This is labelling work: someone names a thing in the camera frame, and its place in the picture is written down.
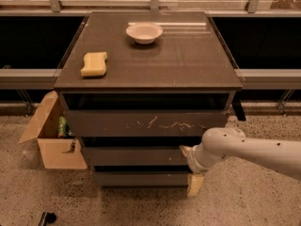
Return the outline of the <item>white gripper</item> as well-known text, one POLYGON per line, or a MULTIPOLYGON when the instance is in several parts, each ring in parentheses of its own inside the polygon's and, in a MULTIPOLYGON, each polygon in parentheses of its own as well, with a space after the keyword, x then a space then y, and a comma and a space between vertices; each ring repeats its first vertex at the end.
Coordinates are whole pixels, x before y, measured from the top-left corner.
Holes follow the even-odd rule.
POLYGON ((188 174, 187 196, 196 196, 201 189, 204 176, 202 174, 195 173, 205 173, 210 170, 214 165, 214 160, 212 155, 205 150, 205 147, 202 144, 196 145, 192 148, 181 145, 180 149, 183 156, 187 157, 189 169, 194 172, 188 174))

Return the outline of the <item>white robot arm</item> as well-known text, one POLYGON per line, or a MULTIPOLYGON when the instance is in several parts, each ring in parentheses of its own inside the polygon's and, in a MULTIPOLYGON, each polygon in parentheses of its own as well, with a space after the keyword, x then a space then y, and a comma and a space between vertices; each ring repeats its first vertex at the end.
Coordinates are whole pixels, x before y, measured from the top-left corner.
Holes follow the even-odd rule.
POLYGON ((204 174, 228 157, 238 157, 259 166, 301 180, 301 142, 246 137, 237 128, 211 128, 199 145, 180 147, 191 172, 187 176, 187 196, 196 196, 204 174))

